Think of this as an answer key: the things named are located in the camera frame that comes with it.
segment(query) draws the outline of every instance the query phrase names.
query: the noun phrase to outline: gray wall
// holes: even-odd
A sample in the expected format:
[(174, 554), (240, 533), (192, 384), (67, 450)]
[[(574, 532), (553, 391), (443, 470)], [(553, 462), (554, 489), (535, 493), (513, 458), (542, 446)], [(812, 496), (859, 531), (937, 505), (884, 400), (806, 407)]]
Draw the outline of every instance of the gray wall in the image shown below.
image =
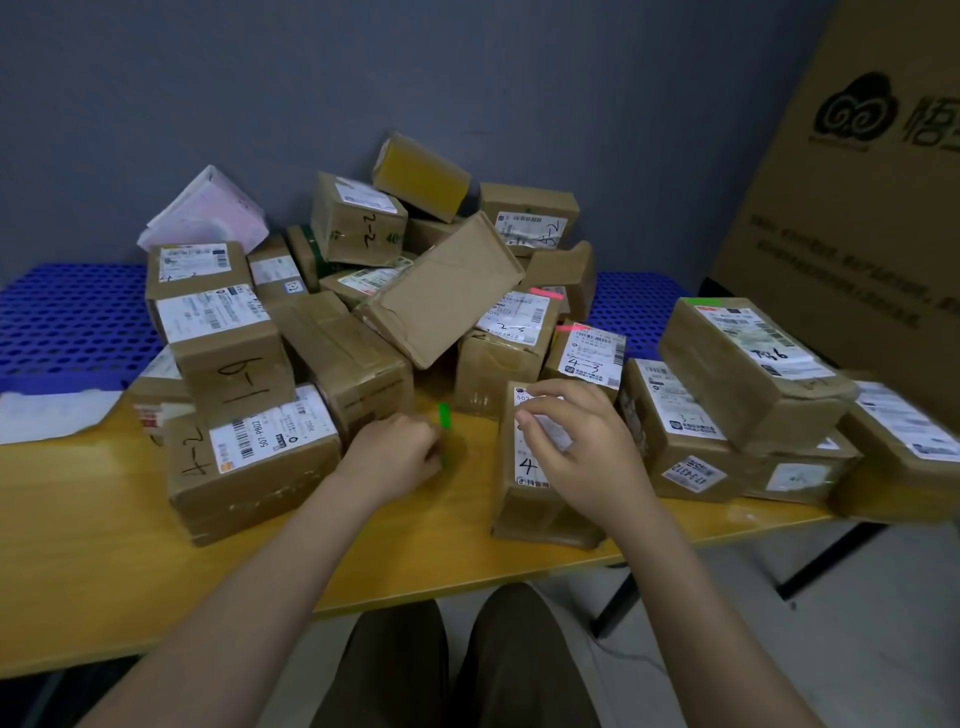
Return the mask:
[(574, 191), (601, 269), (693, 287), (832, 2), (14, 4), (0, 283), (140, 259), (147, 220), (208, 163), (274, 223), (305, 222), (315, 171), (368, 179), (397, 128), (475, 181)]

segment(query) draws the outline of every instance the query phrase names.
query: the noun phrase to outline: paper on table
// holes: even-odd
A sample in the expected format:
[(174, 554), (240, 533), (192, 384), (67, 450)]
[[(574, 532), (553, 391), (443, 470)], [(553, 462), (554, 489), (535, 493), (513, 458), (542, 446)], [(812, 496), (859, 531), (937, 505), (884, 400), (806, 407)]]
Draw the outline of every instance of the paper on table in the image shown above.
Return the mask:
[(101, 422), (123, 392), (88, 389), (65, 395), (0, 395), (0, 445), (66, 437)]
[(210, 164), (147, 223), (136, 244), (146, 251), (155, 245), (237, 240), (249, 253), (266, 236), (263, 209)]

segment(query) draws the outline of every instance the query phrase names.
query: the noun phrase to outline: hand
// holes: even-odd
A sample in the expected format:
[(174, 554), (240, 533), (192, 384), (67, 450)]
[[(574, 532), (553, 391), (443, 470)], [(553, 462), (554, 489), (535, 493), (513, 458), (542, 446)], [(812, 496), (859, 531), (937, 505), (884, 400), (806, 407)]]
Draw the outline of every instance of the hand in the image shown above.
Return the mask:
[[(527, 391), (534, 398), (515, 413), (527, 447), (561, 497), (616, 539), (638, 508), (656, 502), (630, 430), (593, 384), (548, 379)], [(534, 415), (560, 425), (573, 445), (560, 452)]]
[(353, 438), (333, 477), (375, 510), (440, 472), (439, 437), (421, 417), (397, 413), (372, 422)]

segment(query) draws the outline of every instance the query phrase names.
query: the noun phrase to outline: floor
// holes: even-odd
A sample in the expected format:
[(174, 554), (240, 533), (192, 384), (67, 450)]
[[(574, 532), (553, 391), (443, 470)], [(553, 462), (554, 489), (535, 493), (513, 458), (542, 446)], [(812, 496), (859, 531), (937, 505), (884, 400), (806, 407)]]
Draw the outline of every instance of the floor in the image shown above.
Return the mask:
[[(701, 551), (757, 637), (831, 728), (960, 726), (960, 539), (953, 526), (888, 529), (793, 603), (784, 578), (846, 529), (807, 526)], [(584, 623), (624, 570), (551, 576), (534, 586), (564, 614), (564, 632), (605, 726), (683, 726), (649, 622), (638, 605), (601, 644)], [(452, 670), (490, 590), (440, 600)], [(283, 673), (260, 728), (307, 726), (355, 618), (313, 624)]]

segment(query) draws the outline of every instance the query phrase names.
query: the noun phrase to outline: blue plastic crate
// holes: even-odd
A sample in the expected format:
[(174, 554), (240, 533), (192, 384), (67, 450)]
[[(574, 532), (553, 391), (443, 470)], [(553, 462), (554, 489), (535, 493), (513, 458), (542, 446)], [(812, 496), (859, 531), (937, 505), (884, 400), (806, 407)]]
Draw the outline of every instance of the blue plastic crate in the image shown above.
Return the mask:
[(677, 299), (687, 293), (657, 273), (600, 273), (587, 323), (627, 337), (627, 356), (657, 359), (657, 343)]
[(143, 265), (47, 264), (0, 291), (0, 392), (123, 390), (162, 349)]

